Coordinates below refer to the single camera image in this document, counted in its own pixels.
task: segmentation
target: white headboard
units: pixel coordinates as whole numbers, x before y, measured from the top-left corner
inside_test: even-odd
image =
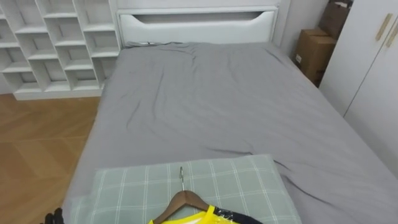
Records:
[[[279,45],[287,9],[284,9],[283,15],[279,14],[279,11],[279,4],[248,7],[120,9],[117,17],[123,47],[128,42],[235,44],[273,41]]]

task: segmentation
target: wardrobe door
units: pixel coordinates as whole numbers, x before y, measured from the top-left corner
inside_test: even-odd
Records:
[[[359,88],[345,120],[398,177],[398,22]]]
[[[320,91],[342,116],[398,15],[398,1],[354,1]]]

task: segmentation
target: green plaid pillow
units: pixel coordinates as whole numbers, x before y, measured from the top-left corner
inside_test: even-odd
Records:
[[[171,198],[192,190],[207,203],[262,223],[301,223],[274,161],[268,155],[100,170],[90,196],[79,198],[72,223],[148,223]],[[172,219],[198,212],[186,207]]]

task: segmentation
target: wooden floor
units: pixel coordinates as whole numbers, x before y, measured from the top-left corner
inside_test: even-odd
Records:
[[[61,206],[98,102],[0,95],[1,224],[39,224]]]

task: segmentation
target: door handle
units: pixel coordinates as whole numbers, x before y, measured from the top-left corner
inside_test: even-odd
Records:
[[[392,13],[388,13],[386,18],[384,19],[383,24],[381,24],[379,32],[376,35],[376,41],[379,41],[381,39],[381,36],[383,36],[383,33],[386,30],[388,23],[390,23],[391,18],[392,18]]]
[[[388,39],[386,46],[390,47],[391,44],[393,43],[394,39],[396,38],[398,34],[398,24],[396,25],[396,28],[394,29],[394,31],[392,31],[390,38]]]

